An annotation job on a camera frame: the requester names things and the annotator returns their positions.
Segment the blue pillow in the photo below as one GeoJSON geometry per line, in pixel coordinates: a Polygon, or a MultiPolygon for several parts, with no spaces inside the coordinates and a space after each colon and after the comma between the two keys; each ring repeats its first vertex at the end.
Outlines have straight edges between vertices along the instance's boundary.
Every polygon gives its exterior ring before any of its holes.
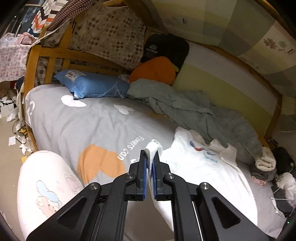
{"type": "Polygon", "coordinates": [[[116,76],[66,69],[54,76],[75,99],[126,98],[130,84],[116,76]]]}

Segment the pink folded garment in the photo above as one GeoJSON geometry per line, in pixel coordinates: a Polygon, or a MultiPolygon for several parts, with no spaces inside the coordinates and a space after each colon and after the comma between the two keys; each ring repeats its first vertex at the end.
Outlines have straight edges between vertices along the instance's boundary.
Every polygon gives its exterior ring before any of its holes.
{"type": "Polygon", "coordinates": [[[254,176],[251,176],[251,180],[252,180],[254,183],[256,183],[256,184],[258,184],[259,186],[261,186],[261,187],[265,187],[265,186],[266,186],[266,183],[267,183],[266,180],[260,180],[260,179],[254,177],[254,176]]]}

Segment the white plastic bag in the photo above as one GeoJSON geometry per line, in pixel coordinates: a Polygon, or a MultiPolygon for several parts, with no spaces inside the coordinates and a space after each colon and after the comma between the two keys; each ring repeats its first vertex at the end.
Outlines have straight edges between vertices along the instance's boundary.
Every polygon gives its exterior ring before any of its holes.
{"type": "Polygon", "coordinates": [[[284,191],[285,198],[291,207],[295,208],[296,182],[294,176],[291,173],[285,172],[278,176],[276,185],[284,191]]]}

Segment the person's white pyjama leg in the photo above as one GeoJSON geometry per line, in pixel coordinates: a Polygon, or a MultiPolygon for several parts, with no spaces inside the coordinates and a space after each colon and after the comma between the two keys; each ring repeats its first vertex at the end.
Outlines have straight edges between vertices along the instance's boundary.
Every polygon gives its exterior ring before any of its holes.
{"type": "Polygon", "coordinates": [[[78,176],[58,154],[31,154],[21,166],[17,189],[18,220],[24,238],[83,188],[78,176]]]}

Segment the wooden bed frame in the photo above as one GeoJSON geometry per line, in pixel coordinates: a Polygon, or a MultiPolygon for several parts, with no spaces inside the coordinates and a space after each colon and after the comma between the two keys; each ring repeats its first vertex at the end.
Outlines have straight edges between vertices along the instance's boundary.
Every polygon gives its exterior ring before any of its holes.
{"type": "MultiPolygon", "coordinates": [[[[52,83],[54,74],[64,69],[111,76],[131,73],[131,70],[109,60],[69,48],[74,27],[82,21],[82,17],[83,14],[79,14],[67,23],[56,48],[36,44],[30,49],[24,94],[38,85],[52,83]]],[[[241,59],[219,47],[189,42],[189,48],[187,56],[197,64],[197,74],[181,69],[174,86],[203,90],[216,103],[241,112],[256,130],[260,142],[271,149],[276,148],[278,143],[273,139],[273,133],[280,117],[282,94],[241,59]],[[179,81],[184,74],[188,76],[188,81],[179,81]]]]}

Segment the dark grey folded garment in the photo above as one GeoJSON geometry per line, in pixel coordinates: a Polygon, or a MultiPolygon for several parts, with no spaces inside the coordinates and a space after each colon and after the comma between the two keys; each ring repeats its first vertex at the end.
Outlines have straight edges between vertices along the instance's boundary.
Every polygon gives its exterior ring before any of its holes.
{"type": "Polygon", "coordinates": [[[254,165],[250,167],[250,175],[266,182],[270,182],[274,179],[276,175],[277,169],[273,169],[272,171],[261,171],[257,169],[254,165]]]}

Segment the checked floral curtain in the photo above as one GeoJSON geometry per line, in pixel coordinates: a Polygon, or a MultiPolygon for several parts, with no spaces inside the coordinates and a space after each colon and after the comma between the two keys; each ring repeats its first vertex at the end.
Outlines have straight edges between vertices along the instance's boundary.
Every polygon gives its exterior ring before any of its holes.
{"type": "Polygon", "coordinates": [[[128,6],[69,1],[30,49],[27,79],[50,83],[64,69],[120,75],[138,66],[145,26],[128,6]]]}

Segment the black printed cushion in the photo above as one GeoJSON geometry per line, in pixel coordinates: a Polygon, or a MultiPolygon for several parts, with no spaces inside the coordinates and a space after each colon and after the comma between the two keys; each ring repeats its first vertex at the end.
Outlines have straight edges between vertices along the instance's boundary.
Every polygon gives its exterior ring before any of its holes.
{"type": "Polygon", "coordinates": [[[144,45],[141,62],[163,56],[170,60],[178,74],[188,53],[189,43],[185,39],[173,34],[152,34],[144,45]]]}

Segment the green checked canopy fabric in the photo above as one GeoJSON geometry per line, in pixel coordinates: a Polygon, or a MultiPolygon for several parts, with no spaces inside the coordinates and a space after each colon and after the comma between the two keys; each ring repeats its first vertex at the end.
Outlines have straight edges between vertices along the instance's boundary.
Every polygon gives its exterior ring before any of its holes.
{"type": "Polygon", "coordinates": [[[242,60],[283,95],[278,129],[295,131],[295,39],[258,1],[145,1],[169,33],[242,60]]]}

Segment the green and white headboard pad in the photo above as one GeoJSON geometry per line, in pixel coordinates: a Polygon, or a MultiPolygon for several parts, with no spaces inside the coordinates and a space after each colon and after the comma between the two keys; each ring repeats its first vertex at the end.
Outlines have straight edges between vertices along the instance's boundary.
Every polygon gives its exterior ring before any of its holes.
{"type": "Polygon", "coordinates": [[[206,92],[215,105],[241,112],[261,138],[266,134],[278,101],[246,70],[193,42],[189,42],[189,54],[173,87],[206,92]]]}

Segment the white printed t-shirt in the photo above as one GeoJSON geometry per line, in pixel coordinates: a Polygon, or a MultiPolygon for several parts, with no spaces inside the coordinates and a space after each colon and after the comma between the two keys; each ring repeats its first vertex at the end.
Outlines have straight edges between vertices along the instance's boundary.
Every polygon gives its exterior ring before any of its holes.
{"type": "Polygon", "coordinates": [[[258,223],[255,198],[236,163],[237,150],[232,145],[225,148],[217,139],[206,144],[199,133],[179,126],[168,149],[151,141],[145,152],[150,167],[153,157],[159,154],[160,161],[168,164],[173,174],[192,184],[209,183],[251,222],[258,223]]]}

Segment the grey printed bed sheet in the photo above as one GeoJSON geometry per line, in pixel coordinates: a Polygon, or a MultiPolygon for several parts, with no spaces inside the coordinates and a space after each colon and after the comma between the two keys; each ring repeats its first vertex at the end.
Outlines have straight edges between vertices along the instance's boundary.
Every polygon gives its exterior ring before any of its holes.
{"type": "MultiPolygon", "coordinates": [[[[130,98],[74,99],[58,84],[33,88],[25,98],[26,120],[40,150],[61,156],[83,183],[106,184],[125,173],[151,141],[168,149],[180,125],[150,106],[130,98]]],[[[237,159],[255,198],[263,232],[277,237],[285,216],[276,208],[271,186],[251,180],[247,165],[237,159]]]]}

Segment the grey-green crumpled duvet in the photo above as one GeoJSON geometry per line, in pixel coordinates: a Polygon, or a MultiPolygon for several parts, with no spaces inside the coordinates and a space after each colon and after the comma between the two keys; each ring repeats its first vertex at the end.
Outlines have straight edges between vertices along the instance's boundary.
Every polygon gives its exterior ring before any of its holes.
{"type": "Polygon", "coordinates": [[[245,117],[236,110],[216,106],[206,92],[180,91],[142,78],[130,84],[127,96],[198,132],[207,142],[218,139],[224,147],[231,144],[237,150],[237,159],[247,165],[262,155],[258,135],[245,117]]]}

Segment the orange plush cushion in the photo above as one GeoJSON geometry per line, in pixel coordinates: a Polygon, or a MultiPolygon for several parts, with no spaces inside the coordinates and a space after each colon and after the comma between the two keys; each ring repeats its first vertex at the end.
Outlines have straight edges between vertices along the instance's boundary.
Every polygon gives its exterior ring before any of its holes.
{"type": "Polygon", "coordinates": [[[164,56],[153,58],[135,68],[129,77],[129,82],[132,83],[141,78],[171,85],[176,78],[174,64],[164,56]]]}

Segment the beige rolled towel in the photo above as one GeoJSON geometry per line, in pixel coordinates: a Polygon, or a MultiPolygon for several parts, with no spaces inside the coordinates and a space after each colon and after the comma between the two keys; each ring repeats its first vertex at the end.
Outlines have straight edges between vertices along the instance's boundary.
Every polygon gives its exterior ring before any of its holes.
{"type": "Polygon", "coordinates": [[[268,147],[262,147],[262,154],[255,156],[255,167],[264,172],[270,172],[276,168],[275,157],[268,147]]]}

